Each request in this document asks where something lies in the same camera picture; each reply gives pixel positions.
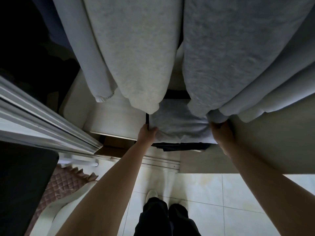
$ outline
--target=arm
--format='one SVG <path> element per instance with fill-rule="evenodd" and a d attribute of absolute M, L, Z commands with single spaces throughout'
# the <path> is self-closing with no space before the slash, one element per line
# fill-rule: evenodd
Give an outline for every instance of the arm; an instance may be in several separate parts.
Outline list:
<path fill-rule="evenodd" d="M 156 131 L 149 131 L 147 125 L 140 129 L 138 141 L 82 199 L 56 236 L 117 235 L 142 159 Z"/>
<path fill-rule="evenodd" d="M 213 136 L 282 236 L 315 234 L 315 196 L 234 140 L 227 122 Z"/>

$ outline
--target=trousers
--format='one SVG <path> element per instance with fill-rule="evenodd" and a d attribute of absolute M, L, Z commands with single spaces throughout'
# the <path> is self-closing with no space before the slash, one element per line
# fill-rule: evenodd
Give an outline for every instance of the trousers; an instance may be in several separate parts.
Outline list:
<path fill-rule="evenodd" d="M 153 197 L 143 207 L 134 236 L 201 236 L 195 222 L 188 218 L 187 209 L 180 204 L 167 204 Z"/>

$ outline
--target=white shoe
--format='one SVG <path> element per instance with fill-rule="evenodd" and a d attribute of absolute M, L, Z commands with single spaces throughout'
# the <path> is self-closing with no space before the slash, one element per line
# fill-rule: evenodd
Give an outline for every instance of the white shoe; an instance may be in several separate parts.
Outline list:
<path fill-rule="evenodd" d="M 180 202 L 179 202 L 179 204 L 180 204 L 181 206 L 184 206 L 185 209 L 188 211 L 188 201 L 187 201 L 187 200 L 181 199 Z"/>
<path fill-rule="evenodd" d="M 156 197 L 157 198 L 157 191 L 156 190 L 150 190 L 147 194 L 147 197 L 146 197 L 146 203 L 148 202 L 148 200 L 150 198 L 153 198 L 153 197 Z"/>

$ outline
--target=person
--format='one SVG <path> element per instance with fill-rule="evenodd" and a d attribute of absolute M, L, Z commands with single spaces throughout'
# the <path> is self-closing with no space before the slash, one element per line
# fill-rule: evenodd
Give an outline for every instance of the person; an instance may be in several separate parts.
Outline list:
<path fill-rule="evenodd" d="M 228 122 L 211 123 L 211 129 L 278 232 L 282 236 L 314 235 L 315 196 L 237 143 Z M 57 236 L 117 235 L 142 158 L 156 132 L 156 128 L 148 130 L 147 125 L 140 129 L 137 142 L 81 200 Z M 150 191 L 135 235 L 200 234 L 184 206 L 175 204 L 168 210 L 166 203 Z"/>

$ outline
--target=hand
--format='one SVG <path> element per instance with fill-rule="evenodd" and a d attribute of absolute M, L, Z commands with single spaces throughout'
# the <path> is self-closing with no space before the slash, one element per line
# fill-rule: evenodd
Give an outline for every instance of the hand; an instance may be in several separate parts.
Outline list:
<path fill-rule="evenodd" d="M 139 142 L 140 144 L 145 144 L 147 146 L 151 146 L 153 144 L 157 127 L 148 130 L 148 126 L 148 124 L 144 124 L 140 129 L 137 143 Z"/>
<path fill-rule="evenodd" d="M 210 123 L 210 126 L 215 141 L 223 149 L 223 151 L 227 145 L 235 143 L 235 138 L 227 121 L 223 124 L 216 124 L 212 122 Z"/>

